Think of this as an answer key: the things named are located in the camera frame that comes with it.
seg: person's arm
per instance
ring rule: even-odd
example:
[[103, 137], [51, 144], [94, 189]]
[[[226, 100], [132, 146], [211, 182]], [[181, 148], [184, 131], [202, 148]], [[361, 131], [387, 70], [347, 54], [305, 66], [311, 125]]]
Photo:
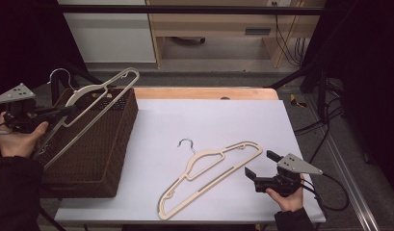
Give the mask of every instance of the person's arm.
[[[39, 230], [39, 184], [43, 166], [29, 159], [47, 122], [32, 134], [0, 135], [0, 230]], [[0, 130], [9, 130], [5, 125]]]
[[316, 230], [302, 205], [302, 187], [287, 197], [281, 196], [272, 189], [267, 189], [266, 193], [277, 202], [281, 210], [275, 214], [278, 231]]

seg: beige plastic hanger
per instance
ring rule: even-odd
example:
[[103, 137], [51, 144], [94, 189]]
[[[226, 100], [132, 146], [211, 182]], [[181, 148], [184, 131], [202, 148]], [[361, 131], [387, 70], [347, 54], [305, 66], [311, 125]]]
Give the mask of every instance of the beige plastic hanger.
[[[202, 189], [200, 189], [199, 191], [195, 192], [194, 194], [192, 194], [190, 197], [188, 197], [187, 199], [185, 199], [183, 202], [181, 202], [181, 204], [177, 205], [175, 208], [173, 208], [171, 211], [169, 211], [168, 213], [165, 212], [164, 210], [164, 204], [166, 202], [167, 199], [170, 199], [173, 197], [174, 191], [175, 189], [185, 180], [187, 179], [188, 181], [193, 181], [195, 178], [199, 177], [202, 173], [204, 173], [205, 171], [207, 171], [208, 169], [210, 169], [211, 167], [215, 166], [217, 163], [219, 163], [220, 161], [222, 161], [225, 158], [224, 153], [231, 151], [233, 149], [239, 148], [239, 149], [244, 149], [246, 146], [252, 146], [254, 148], [257, 149], [257, 151], [255, 151], [254, 153], [252, 153], [250, 156], [248, 156], [244, 161], [242, 161], [241, 163], [231, 167], [230, 169], [226, 170], [224, 173], [222, 173], [220, 176], [218, 176], [217, 178], [215, 178], [213, 181], [211, 181], [210, 183], [206, 184], [204, 187], [202, 187]], [[215, 185], [217, 185], [218, 183], [220, 183], [226, 176], [230, 175], [232, 172], [234, 172], [235, 170], [237, 170], [239, 167], [245, 165], [247, 162], [251, 161], [253, 158], [257, 157], [258, 155], [260, 155], [263, 152], [263, 148], [261, 146], [259, 146], [258, 144], [251, 142], [251, 141], [243, 141], [243, 142], [239, 142], [236, 144], [233, 144], [229, 147], [226, 147], [222, 150], [218, 150], [218, 151], [202, 151], [202, 152], [198, 152], [195, 153], [195, 155], [191, 158], [191, 160], [188, 162], [187, 167], [184, 171], [184, 173], [182, 173], [182, 175], [164, 192], [164, 194], [161, 196], [160, 200], [158, 201], [158, 216], [160, 217], [160, 219], [169, 219], [170, 217], [172, 217], [173, 215], [175, 215], [176, 213], [178, 213], [180, 210], [182, 210], [184, 207], [186, 207], [188, 204], [190, 204], [192, 201], [194, 201], [195, 199], [197, 199], [199, 196], [201, 196], [202, 194], [204, 194], [205, 192], [209, 191], [212, 187], [214, 187]], [[195, 162], [205, 156], [213, 156], [213, 155], [221, 155], [221, 158], [216, 161], [215, 163], [213, 163], [212, 165], [206, 167], [204, 170], [202, 170], [201, 172], [199, 172], [198, 174], [191, 176], [191, 170], [195, 164]]]
[[140, 78], [140, 73], [137, 69], [129, 67], [124, 69], [122, 72], [120, 72], [119, 74], [117, 74], [116, 76], [114, 76], [113, 78], [111, 78], [110, 80], [104, 82], [101, 85], [89, 85], [89, 86], [85, 86], [79, 90], [75, 90], [74, 93], [70, 96], [70, 98], [67, 100], [66, 102], [66, 106], [71, 106], [73, 105], [80, 97], [82, 97], [83, 95], [85, 95], [88, 92], [91, 92], [93, 90], [100, 90], [100, 89], [104, 89], [104, 92], [97, 97], [97, 99], [91, 103], [91, 105], [86, 108], [79, 116], [77, 116], [76, 118], [74, 118], [70, 123], [65, 123], [67, 116], [64, 116], [61, 118], [61, 120], [55, 125], [55, 127], [47, 134], [47, 136], [45, 136], [42, 146], [39, 150], [37, 150], [34, 153], [34, 159], [36, 159], [39, 155], [44, 153], [44, 149], [47, 145], [47, 143], [50, 141], [50, 139], [52, 139], [52, 137], [56, 134], [56, 132], [62, 127], [70, 127], [71, 125], [73, 125], [73, 123], [75, 123], [80, 117], [82, 117], [90, 108], [92, 108], [100, 99], [102, 99], [107, 93], [108, 93], [108, 88], [107, 86], [111, 85], [113, 82], [115, 82], [116, 80], [120, 79], [120, 78], [125, 78], [127, 77], [128, 73], [134, 73], [136, 75], [136, 77], [133, 79], [133, 81], [131, 81], [130, 84], [128, 84], [91, 122], [89, 122], [88, 125], [86, 125], [85, 128], [82, 129], [82, 131], [80, 131], [80, 133], [78, 133], [76, 135], [76, 137], [74, 137], [70, 143], [68, 143], [58, 154], [55, 155], [55, 157], [53, 157], [45, 166], [44, 169], [47, 169], [48, 167], [50, 167], [56, 160], [58, 160], [74, 143], [76, 143], [80, 137], [82, 137], [111, 107], [113, 107], [113, 105], [115, 105], [116, 102], [118, 102], [118, 100], [130, 89], [133, 87], [133, 85], [137, 82], [137, 80]]

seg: metal hanger hook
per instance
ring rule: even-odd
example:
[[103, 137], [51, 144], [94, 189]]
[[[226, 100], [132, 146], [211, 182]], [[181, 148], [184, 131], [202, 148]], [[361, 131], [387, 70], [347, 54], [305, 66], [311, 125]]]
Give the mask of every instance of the metal hanger hook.
[[178, 146], [180, 146], [183, 141], [189, 141], [191, 143], [191, 149], [193, 150], [194, 154], [197, 154], [196, 150], [194, 149], [194, 142], [191, 139], [188, 139], [188, 138], [182, 139], [179, 142]]
[[49, 82], [47, 82], [47, 84], [52, 83], [52, 75], [53, 75], [56, 71], [59, 71], [59, 70], [63, 70], [63, 71], [65, 71], [65, 72], [67, 73], [67, 75], [68, 75], [68, 84], [69, 84], [69, 86], [70, 86], [71, 89], [73, 89], [74, 91], [76, 91], [76, 89], [74, 89], [74, 88], [71, 86], [71, 83], [70, 83], [70, 78], [71, 78], [70, 73], [69, 73], [66, 69], [64, 69], [64, 68], [57, 68], [57, 69], [54, 69], [54, 70], [52, 71], [52, 73], [50, 73]]

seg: white cabinet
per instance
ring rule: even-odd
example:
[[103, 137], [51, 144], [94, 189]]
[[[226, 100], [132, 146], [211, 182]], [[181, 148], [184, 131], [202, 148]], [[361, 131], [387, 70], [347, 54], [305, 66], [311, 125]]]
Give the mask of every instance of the white cabinet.
[[[58, 0], [71, 5], [145, 5], [144, 0]], [[65, 13], [87, 64], [155, 63], [146, 13]]]

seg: black sleeve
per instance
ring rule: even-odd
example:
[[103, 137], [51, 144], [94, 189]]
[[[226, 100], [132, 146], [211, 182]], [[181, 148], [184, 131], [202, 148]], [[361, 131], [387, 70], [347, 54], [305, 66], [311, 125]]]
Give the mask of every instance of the black sleeve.
[[313, 231], [313, 223], [304, 208], [298, 211], [278, 212], [275, 214], [278, 231]]
[[0, 230], [39, 230], [43, 166], [23, 157], [0, 159]]

